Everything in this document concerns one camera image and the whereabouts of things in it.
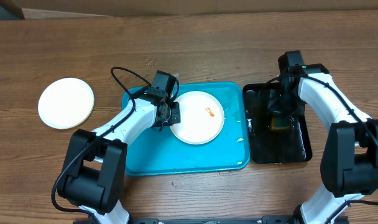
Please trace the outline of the green yellow sponge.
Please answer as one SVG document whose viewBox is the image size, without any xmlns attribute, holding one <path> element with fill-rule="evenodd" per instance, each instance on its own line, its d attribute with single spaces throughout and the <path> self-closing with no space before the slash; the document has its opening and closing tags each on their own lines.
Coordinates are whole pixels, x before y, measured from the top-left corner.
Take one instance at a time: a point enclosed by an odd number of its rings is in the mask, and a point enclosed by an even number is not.
<svg viewBox="0 0 378 224">
<path fill-rule="evenodd" d="M 272 116 L 270 120 L 269 129 L 271 131 L 282 131 L 289 129 L 291 127 L 291 122 L 288 118 L 279 118 Z"/>
</svg>

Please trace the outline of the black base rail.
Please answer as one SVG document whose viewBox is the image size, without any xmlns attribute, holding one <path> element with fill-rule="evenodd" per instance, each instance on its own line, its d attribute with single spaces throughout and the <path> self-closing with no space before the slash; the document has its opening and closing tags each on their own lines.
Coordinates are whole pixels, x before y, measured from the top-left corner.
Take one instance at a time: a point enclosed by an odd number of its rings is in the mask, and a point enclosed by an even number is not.
<svg viewBox="0 0 378 224">
<path fill-rule="evenodd" d="M 129 218 L 128 224 L 302 224 L 293 215 L 266 215 L 261 218 L 199 218 L 169 219 Z"/>
</svg>

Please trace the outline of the black rectangular tray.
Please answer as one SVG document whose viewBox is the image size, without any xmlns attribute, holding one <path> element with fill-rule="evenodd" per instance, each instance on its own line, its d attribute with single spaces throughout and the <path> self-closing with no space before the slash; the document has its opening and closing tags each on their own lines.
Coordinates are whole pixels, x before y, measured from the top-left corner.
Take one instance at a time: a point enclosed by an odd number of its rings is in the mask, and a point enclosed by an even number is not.
<svg viewBox="0 0 378 224">
<path fill-rule="evenodd" d="M 257 164 L 308 162 L 313 152 L 304 115 L 291 117 L 291 127 L 282 131 L 269 129 L 271 116 L 259 97 L 262 83 L 242 89 L 251 160 Z"/>
</svg>

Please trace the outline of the cardboard panel at back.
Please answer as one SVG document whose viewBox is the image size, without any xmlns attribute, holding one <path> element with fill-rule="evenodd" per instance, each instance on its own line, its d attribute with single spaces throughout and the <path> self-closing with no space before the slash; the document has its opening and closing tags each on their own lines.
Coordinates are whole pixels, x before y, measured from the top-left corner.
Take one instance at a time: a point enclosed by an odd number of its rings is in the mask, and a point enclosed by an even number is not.
<svg viewBox="0 0 378 224">
<path fill-rule="evenodd" d="M 378 0 L 16 0 L 22 9 L 105 16 L 378 9 Z"/>
</svg>

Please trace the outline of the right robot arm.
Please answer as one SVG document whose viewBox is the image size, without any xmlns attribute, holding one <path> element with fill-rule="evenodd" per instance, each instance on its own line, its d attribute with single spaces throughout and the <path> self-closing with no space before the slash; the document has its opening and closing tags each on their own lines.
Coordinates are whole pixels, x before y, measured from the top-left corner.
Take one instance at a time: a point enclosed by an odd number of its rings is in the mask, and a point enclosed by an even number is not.
<svg viewBox="0 0 378 224">
<path fill-rule="evenodd" d="M 250 126 L 261 147 L 297 145 L 291 131 L 305 105 L 328 131 L 322 183 L 297 207 L 291 223 L 346 223 L 340 214 L 351 205 L 378 206 L 363 199 L 378 189 L 378 119 L 354 106 L 322 64 L 280 66 L 280 75 L 262 85 L 258 98 L 261 114 Z"/>
</svg>

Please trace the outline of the teal plastic tray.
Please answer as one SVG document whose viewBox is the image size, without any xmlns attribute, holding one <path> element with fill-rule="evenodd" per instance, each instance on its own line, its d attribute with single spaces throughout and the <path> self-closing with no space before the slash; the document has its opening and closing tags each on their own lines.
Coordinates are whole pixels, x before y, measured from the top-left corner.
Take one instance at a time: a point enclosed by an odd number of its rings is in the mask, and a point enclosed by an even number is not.
<svg viewBox="0 0 378 224">
<path fill-rule="evenodd" d="M 174 91 L 204 91 L 223 107 L 224 126 L 212 141 L 192 145 L 179 140 L 170 127 L 146 129 L 128 147 L 125 173 L 129 176 L 184 174 L 237 170 L 250 159 L 242 90 L 233 82 L 181 84 Z"/>
</svg>

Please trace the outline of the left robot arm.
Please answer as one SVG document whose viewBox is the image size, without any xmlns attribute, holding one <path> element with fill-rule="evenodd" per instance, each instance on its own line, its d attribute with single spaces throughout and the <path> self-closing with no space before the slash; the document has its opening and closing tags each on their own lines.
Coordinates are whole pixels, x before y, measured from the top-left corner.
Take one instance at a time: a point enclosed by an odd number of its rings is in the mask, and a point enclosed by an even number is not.
<svg viewBox="0 0 378 224">
<path fill-rule="evenodd" d="M 52 189 L 54 207 L 85 213 L 91 223 L 129 223 L 119 201 L 128 147 L 146 129 L 179 123 L 176 97 L 170 88 L 145 86 L 102 127 L 74 132 Z"/>
</svg>

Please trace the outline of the white plate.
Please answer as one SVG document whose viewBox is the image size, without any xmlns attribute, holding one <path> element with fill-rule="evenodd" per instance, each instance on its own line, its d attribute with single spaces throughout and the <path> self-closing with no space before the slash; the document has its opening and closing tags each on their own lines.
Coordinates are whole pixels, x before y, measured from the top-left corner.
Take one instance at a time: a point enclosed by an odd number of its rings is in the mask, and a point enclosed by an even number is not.
<svg viewBox="0 0 378 224">
<path fill-rule="evenodd" d="M 63 78 L 50 84 L 38 102 L 40 119 L 51 128 L 70 129 L 84 122 L 95 105 L 94 93 L 78 78 Z"/>
<path fill-rule="evenodd" d="M 224 110 L 221 103 L 204 91 L 189 91 L 176 102 L 180 107 L 180 122 L 170 127 L 182 142 L 192 145 L 212 141 L 224 126 Z"/>
</svg>

